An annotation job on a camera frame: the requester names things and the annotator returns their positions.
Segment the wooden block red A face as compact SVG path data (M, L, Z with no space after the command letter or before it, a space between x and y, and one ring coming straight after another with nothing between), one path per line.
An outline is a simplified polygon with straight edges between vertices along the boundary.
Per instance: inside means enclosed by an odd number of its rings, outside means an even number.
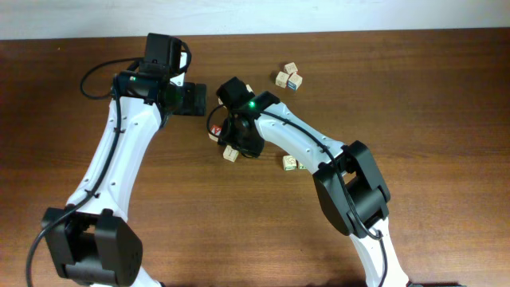
M210 132L208 133L208 136L210 137L211 140L218 142L221 132L222 132L222 127L218 126L216 124L213 124L210 127Z

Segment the wooden block letter J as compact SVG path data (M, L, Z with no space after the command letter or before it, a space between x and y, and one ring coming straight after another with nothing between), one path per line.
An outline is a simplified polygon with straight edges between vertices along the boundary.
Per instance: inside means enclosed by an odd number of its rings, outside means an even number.
M239 156L239 151L231 147L230 145L227 145L223 154L223 158L234 163Z

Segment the wooden block number 9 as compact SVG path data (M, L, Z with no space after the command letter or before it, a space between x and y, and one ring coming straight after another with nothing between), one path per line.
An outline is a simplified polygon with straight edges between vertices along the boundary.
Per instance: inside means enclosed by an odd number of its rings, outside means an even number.
M284 155L282 158L282 165L285 171L291 171L297 169L297 161L291 155Z

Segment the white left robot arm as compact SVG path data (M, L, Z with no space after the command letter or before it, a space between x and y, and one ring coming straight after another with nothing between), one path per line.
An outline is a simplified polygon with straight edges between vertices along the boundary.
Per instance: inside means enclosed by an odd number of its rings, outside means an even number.
M149 143L170 116L202 116L206 85L124 71L112 83L108 122L84 178L41 220L57 274L84 286L159 286L142 267L128 225L132 188Z

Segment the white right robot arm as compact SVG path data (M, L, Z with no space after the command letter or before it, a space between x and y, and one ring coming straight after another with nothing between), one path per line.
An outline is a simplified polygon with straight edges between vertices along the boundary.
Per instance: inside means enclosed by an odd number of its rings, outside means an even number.
M409 286L389 232L389 189L368 147L333 140L296 117L269 92L219 90L228 116L220 141L257 158L265 143L277 145L312 174L327 220L348 236L369 286Z

